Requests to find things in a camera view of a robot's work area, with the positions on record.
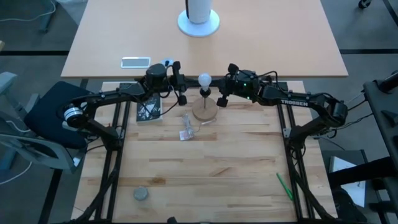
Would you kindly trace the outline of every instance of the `light wooden desk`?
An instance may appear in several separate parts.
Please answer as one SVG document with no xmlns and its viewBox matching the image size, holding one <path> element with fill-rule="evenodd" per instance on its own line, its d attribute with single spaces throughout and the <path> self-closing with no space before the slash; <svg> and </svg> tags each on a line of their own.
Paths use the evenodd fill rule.
<svg viewBox="0 0 398 224">
<path fill-rule="evenodd" d="M 348 75 L 320 0 L 214 0 L 221 25 L 205 38 L 178 29 L 184 1 L 90 0 L 61 74 L 70 78 L 141 77 L 122 57 L 181 61 L 181 72 L 223 76 L 229 63 L 282 77 Z"/>
<path fill-rule="evenodd" d="M 288 85 L 304 92 L 302 82 Z M 118 86 L 106 82 L 103 90 Z M 170 95 L 164 99 L 164 110 L 176 101 Z M 210 97 L 217 99 L 219 95 L 213 90 Z M 202 126 L 191 141 L 181 142 L 178 132 L 185 128 L 185 111 L 193 128 L 199 125 L 190 111 L 200 96 L 199 89 L 189 89 L 186 96 L 188 104 L 176 106 L 159 125 L 136 125 L 136 105 L 131 105 L 113 222 L 166 222 L 172 216 L 179 222 L 295 221 L 294 205 L 275 174 L 280 173 L 289 183 L 276 107 L 230 96 L 228 107 L 220 108 L 214 123 Z M 114 106 L 102 107 L 96 120 L 109 124 L 113 113 Z M 306 108 L 294 108 L 294 114 L 299 125 L 312 119 Z M 90 147 L 100 144 L 94 142 Z M 310 189 L 336 216 L 318 141 L 308 139 L 306 146 L 304 163 Z M 79 216 L 79 209 L 84 210 L 98 193 L 105 154 L 104 148 L 99 148 L 86 155 L 72 218 Z M 149 198 L 143 202 L 133 197 L 138 186 L 149 189 Z"/>
</svg>

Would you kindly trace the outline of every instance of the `office chair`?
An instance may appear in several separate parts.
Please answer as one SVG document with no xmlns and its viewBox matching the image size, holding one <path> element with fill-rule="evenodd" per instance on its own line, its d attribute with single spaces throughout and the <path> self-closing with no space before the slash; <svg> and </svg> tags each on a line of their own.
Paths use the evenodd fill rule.
<svg viewBox="0 0 398 224">
<path fill-rule="evenodd" d="M 35 164 L 74 173 L 85 155 L 88 141 L 77 132 L 64 129 L 57 110 L 72 98 L 89 93 L 69 83 L 56 83 L 29 112 L 20 113 L 32 132 L 29 136 L 13 130 L 0 119 L 0 144 Z"/>
<path fill-rule="evenodd" d="M 16 78 L 17 75 L 10 72 L 3 72 L 2 74 L 0 74 L 0 96 L 4 96 L 4 98 L 12 106 L 16 114 L 15 117 L 5 113 L 4 111 L 0 111 L 0 118 L 7 121 L 8 125 L 13 125 L 13 128 L 15 130 L 20 130 L 20 134 L 24 136 L 31 136 L 33 134 L 32 132 L 22 131 L 27 129 L 27 126 L 22 120 L 27 115 L 27 112 L 32 109 L 33 105 L 35 105 L 39 98 L 39 95 L 33 94 L 27 106 L 23 107 L 10 93 L 10 88 Z M 8 170 L 10 168 L 16 153 L 17 152 L 13 149 L 6 149 L 6 153 L 3 155 L 0 161 L 0 170 Z"/>
</svg>

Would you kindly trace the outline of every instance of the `smartphone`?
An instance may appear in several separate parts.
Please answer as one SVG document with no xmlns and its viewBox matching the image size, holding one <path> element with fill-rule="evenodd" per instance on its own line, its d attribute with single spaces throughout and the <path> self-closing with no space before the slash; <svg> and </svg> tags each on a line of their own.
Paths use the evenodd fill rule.
<svg viewBox="0 0 398 224">
<path fill-rule="evenodd" d="M 121 68 L 149 68 L 150 57 L 123 57 Z"/>
</svg>

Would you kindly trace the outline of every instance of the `gray floor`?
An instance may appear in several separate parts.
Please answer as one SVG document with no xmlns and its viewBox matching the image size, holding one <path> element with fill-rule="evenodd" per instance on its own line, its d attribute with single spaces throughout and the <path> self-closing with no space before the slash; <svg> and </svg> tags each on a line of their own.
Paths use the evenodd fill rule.
<svg viewBox="0 0 398 224">
<path fill-rule="evenodd" d="M 0 19 L 29 17 L 43 13 L 42 0 L 0 0 Z M 398 1 L 390 0 L 398 12 Z M 325 13 L 340 49 L 388 49 L 398 48 L 398 27 L 391 19 L 382 0 L 374 0 L 371 7 L 362 11 L 358 0 L 322 0 Z M 77 25 L 59 7 L 54 15 L 48 34 L 39 34 L 40 20 L 34 22 L 0 22 L 0 40 L 6 42 L 5 50 L 68 50 L 72 44 Z M 0 73 L 13 72 L 19 75 L 12 92 L 21 103 L 27 103 L 31 93 L 44 94 L 60 80 L 66 57 L 0 57 Z M 362 84 L 384 78 L 398 69 L 398 55 L 344 55 L 349 72 L 348 78 L 307 79 L 305 87 L 311 92 L 328 92 L 349 100 L 362 90 Z M 80 80 L 66 80 L 79 85 Z M 98 90 L 104 80 L 90 80 L 87 88 Z M 354 105 L 362 98 L 352 102 Z M 2 110 L 9 111 L 4 99 Z M 348 121 L 370 113 L 367 104 L 349 114 Z M 373 117 L 339 131 L 334 142 L 347 150 L 364 149 L 368 159 L 387 156 L 387 149 Z M 339 150 L 327 141 L 320 140 L 322 150 Z M 29 163 L 19 156 L 12 170 L 0 172 L 0 182 L 24 170 Z M 20 178 L 0 185 L 0 223 L 37 223 L 52 171 L 33 165 Z M 63 175 L 50 222 L 68 220 L 78 186 L 79 173 Z M 379 223 L 377 216 L 367 214 L 369 221 Z"/>
</svg>

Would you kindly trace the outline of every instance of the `book cover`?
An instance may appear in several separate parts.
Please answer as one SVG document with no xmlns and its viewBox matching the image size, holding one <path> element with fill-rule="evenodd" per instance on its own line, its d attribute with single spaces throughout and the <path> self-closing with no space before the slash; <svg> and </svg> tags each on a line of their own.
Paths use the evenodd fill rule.
<svg viewBox="0 0 398 224">
<path fill-rule="evenodd" d="M 147 101 L 142 103 L 137 103 L 137 124 L 151 123 L 155 121 L 162 121 L 162 116 L 157 116 L 162 114 L 162 99 L 158 94 L 153 94 Z"/>
</svg>

